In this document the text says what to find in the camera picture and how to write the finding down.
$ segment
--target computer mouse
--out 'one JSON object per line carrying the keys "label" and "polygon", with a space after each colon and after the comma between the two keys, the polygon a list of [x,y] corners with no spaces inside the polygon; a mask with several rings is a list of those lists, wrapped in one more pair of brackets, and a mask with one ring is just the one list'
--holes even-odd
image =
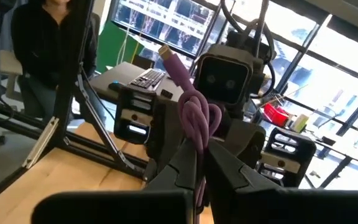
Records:
{"label": "computer mouse", "polygon": [[124,85],[118,81],[113,81],[112,83],[109,84],[109,89],[112,90],[112,91],[120,91],[121,88],[123,87]]}

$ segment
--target black jacket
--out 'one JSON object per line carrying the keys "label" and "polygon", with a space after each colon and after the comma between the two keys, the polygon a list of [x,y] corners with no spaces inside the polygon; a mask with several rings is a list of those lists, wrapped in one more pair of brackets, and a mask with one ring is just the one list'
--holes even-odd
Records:
{"label": "black jacket", "polygon": [[[75,21],[70,14],[60,27],[40,4],[28,3],[18,7],[12,17],[13,49],[23,70],[38,78],[49,88],[56,88],[59,74],[67,55],[68,32]],[[92,25],[88,26],[83,67],[88,77],[96,69],[96,37]]]}

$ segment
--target green panel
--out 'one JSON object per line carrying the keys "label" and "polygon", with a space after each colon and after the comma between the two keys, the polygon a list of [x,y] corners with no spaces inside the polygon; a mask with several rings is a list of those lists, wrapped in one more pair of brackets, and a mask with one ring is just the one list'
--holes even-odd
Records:
{"label": "green panel", "polygon": [[[105,72],[107,70],[106,66],[116,66],[118,53],[124,39],[125,31],[114,25],[112,22],[107,21],[98,40],[98,58],[96,65],[96,70],[98,72]],[[136,43],[137,41],[135,39],[128,36],[123,61],[131,62]],[[143,48],[144,46],[139,44],[136,54],[140,54]]]}

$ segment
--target person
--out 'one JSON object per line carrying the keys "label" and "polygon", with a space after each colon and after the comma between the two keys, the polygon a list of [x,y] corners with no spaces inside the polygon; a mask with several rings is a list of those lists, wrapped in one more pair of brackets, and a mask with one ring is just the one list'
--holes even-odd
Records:
{"label": "person", "polygon": [[[64,55],[67,53],[65,46],[70,42],[68,33],[75,23],[70,17],[73,1],[30,0],[19,6],[12,16],[13,51],[24,71],[24,75],[18,78],[24,110],[25,113],[42,110],[42,119],[46,123],[53,116],[58,82],[65,64]],[[92,78],[96,69],[96,48],[96,36],[90,24],[83,54],[83,68],[88,78]],[[84,88],[96,114],[104,122],[102,104],[86,82]],[[34,97],[27,94],[28,90],[38,102],[31,100]],[[80,105],[81,116],[89,121],[84,110],[85,105]]]}

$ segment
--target red object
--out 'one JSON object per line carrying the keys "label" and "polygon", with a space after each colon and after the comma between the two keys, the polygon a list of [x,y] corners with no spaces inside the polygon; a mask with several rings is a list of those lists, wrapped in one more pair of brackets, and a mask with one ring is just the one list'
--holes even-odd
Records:
{"label": "red object", "polygon": [[270,103],[267,103],[264,107],[264,114],[273,124],[284,127],[287,122],[288,113],[281,107],[275,108]]}

